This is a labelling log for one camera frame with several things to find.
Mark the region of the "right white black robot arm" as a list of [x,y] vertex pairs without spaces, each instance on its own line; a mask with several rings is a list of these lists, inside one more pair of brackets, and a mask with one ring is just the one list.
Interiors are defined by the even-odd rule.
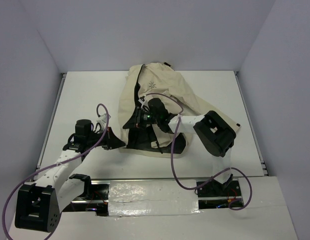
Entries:
[[187,147],[186,135],[197,135],[217,161],[212,190],[219,196],[226,194],[233,180],[226,155],[236,138],[226,121],[214,110],[204,115],[178,116],[170,113],[159,98],[145,101],[142,97],[138,101],[132,116],[122,127],[128,131],[127,149],[180,155]]

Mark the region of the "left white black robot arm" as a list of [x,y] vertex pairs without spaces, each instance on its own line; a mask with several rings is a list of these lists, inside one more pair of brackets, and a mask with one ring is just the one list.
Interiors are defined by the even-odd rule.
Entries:
[[87,156],[87,150],[102,147],[113,150],[125,143],[102,126],[93,130],[88,119],[77,120],[75,132],[68,138],[56,163],[32,184],[18,190],[14,225],[16,228],[51,233],[60,222],[62,211],[77,197],[93,194],[91,177],[74,173]]

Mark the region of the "cream jacket with black zipper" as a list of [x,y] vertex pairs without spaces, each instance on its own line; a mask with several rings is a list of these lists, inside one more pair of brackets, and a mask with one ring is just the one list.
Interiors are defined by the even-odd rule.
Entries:
[[203,100],[187,84],[183,76],[164,63],[150,63],[132,66],[126,77],[126,84],[119,98],[118,122],[120,126],[120,138],[125,143],[121,149],[123,153],[131,153],[156,158],[169,156],[179,157],[189,147],[194,134],[186,134],[186,149],[182,154],[148,152],[143,150],[128,149],[128,131],[123,125],[132,116],[140,97],[146,96],[149,102],[153,98],[159,98],[165,108],[178,116],[199,116],[209,111],[217,112],[224,121],[237,133],[240,125],[226,114],[221,112],[207,101]]

